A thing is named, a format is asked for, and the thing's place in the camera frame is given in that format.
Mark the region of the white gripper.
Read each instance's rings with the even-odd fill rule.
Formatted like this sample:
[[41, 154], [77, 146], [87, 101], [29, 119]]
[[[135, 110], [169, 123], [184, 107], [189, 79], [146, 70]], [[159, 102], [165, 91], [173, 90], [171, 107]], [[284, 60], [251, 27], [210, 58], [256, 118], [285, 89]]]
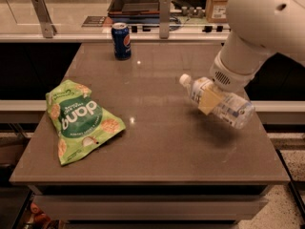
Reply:
[[210, 114], [224, 98], [220, 89], [226, 92], [238, 92], [254, 78], [254, 74], [254, 57], [229, 55], [227, 52], [220, 51], [210, 68], [214, 83], [203, 87], [198, 109], [205, 115]]

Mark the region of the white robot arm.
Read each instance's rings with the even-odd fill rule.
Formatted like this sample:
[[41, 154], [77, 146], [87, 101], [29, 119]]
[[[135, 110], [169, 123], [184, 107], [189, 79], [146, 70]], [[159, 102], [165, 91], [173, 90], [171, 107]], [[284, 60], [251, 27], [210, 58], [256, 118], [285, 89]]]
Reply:
[[199, 101], [206, 115], [221, 91], [244, 88], [275, 53], [305, 62], [305, 0], [228, 0], [226, 16], [231, 32], [210, 69], [214, 86]]

